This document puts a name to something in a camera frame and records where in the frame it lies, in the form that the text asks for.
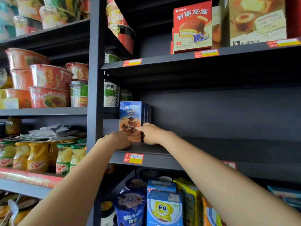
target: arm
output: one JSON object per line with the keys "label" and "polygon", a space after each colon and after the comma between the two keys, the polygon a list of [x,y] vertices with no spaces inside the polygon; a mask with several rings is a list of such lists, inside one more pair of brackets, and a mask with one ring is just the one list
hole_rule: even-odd
{"label": "arm", "polygon": [[116,149],[130,146],[129,133],[99,139],[91,151],[21,221],[19,226],[85,226],[103,174]]}
{"label": "arm", "polygon": [[167,149],[227,225],[300,225],[297,210],[175,133],[149,123],[136,129],[144,132],[145,143]]}

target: hand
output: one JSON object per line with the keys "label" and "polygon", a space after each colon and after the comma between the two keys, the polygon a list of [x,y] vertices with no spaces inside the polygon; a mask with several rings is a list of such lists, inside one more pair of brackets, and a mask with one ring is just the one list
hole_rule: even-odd
{"label": "hand", "polygon": [[130,132],[125,131],[112,132],[111,134],[105,135],[104,138],[112,141],[116,145],[116,150],[122,150],[131,145],[131,141],[128,140],[130,134]]}
{"label": "hand", "polygon": [[137,130],[144,133],[144,142],[150,145],[160,144],[160,140],[163,137],[165,130],[150,123],[144,123],[142,127],[136,127]]}

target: price tag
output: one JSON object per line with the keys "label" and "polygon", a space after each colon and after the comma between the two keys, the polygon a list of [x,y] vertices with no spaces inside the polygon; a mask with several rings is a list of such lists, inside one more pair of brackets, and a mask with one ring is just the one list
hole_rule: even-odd
{"label": "price tag", "polygon": [[144,154],[126,153],[123,162],[142,164]]}
{"label": "price tag", "polygon": [[206,50],[206,51],[196,51],[194,53],[194,58],[203,58],[209,56],[217,56],[219,55],[218,49]]}
{"label": "price tag", "polygon": [[297,38],[275,40],[275,41],[269,41],[269,42],[266,42],[266,43],[269,46],[269,48],[301,45],[301,42]]}
{"label": "price tag", "polygon": [[229,165],[230,167],[234,168],[237,170],[237,167],[236,167],[236,163],[235,162],[228,162],[228,161],[223,161],[223,163],[226,163],[227,165]]}
{"label": "price tag", "polygon": [[0,99],[0,109],[19,108],[19,100],[17,98]]}
{"label": "price tag", "polygon": [[126,60],[126,61],[124,61],[123,66],[127,67],[127,66],[139,65],[139,64],[141,64],[141,61],[142,61],[142,59]]}

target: left hand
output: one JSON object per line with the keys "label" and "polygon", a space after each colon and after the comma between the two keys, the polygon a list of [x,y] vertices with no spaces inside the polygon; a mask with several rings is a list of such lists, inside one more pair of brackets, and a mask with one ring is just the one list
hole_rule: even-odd
{"label": "left hand", "polygon": [[128,140],[130,132],[119,131],[112,132],[111,134],[105,135],[104,138],[110,139],[116,145],[116,150],[122,150],[128,148],[131,145],[131,141]]}

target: red snack box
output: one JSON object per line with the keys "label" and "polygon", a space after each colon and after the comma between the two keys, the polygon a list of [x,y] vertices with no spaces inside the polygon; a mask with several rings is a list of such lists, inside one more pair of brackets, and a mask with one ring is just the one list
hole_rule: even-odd
{"label": "red snack box", "polygon": [[212,1],[173,11],[174,53],[212,47]]}

